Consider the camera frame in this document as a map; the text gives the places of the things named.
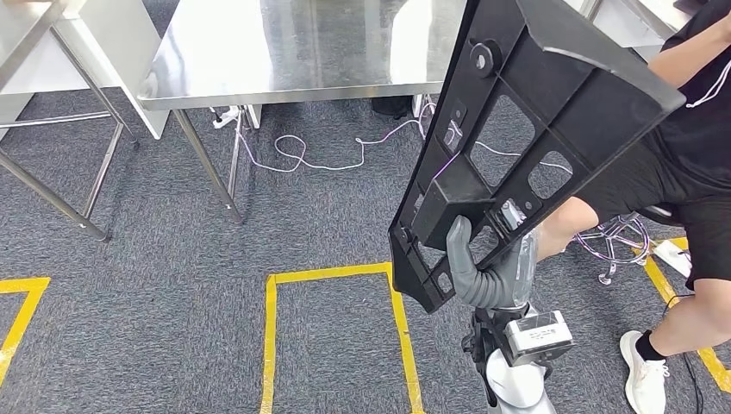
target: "black bag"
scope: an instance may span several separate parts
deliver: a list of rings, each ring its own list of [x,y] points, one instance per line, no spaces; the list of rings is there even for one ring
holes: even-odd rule
[[[411,112],[411,96],[407,97],[374,97],[371,108],[379,114],[401,119]]]

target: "black cable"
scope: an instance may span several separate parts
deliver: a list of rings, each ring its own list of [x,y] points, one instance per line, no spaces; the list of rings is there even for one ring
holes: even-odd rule
[[[665,317],[665,314],[670,309],[670,304],[673,300],[676,298],[688,298],[690,296],[696,296],[693,293],[687,294],[687,295],[675,295],[670,300],[667,301],[667,304],[665,305],[665,310],[663,310],[663,317]],[[685,367],[688,369],[688,374],[690,375],[690,380],[693,381],[693,391],[696,394],[696,414],[703,414],[703,391],[701,391],[701,387],[698,385],[698,379],[696,377],[696,371],[693,369],[693,366],[690,364],[690,358],[688,358],[688,353],[683,353],[683,362],[685,363]]]
[[[543,374],[543,379],[548,380],[553,373],[553,364],[549,361],[536,361],[535,364],[546,369],[546,372]]]
[[[213,109],[213,107],[209,107],[209,110],[211,112],[213,112],[213,115],[216,116],[216,122],[219,122],[219,123],[223,122],[223,120],[221,119],[221,117],[218,115],[218,112],[216,112],[216,110]]]

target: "human arm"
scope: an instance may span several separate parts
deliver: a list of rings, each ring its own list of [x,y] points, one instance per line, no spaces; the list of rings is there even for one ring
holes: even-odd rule
[[[731,1],[715,0],[665,44],[648,67],[679,88],[719,54],[731,47]]]

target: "black t-shirt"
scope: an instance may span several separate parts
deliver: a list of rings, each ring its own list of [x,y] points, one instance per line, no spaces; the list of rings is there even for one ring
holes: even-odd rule
[[[720,21],[731,10],[731,0],[711,0],[668,39],[663,49],[675,47]],[[680,88],[688,104],[704,97],[731,61],[731,47]],[[667,155],[691,177],[723,189],[731,188],[731,75],[718,95],[696,108],[680,108],[659,126]]]

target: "black shorts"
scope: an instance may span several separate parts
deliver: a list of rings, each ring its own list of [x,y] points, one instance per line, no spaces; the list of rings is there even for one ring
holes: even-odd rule
[[[653,133],[631,147],[576,194],[604,223],[614,216],[658,203],[677,207],[698,279],[731,281],[731,192],[691,177],[672,164]]]

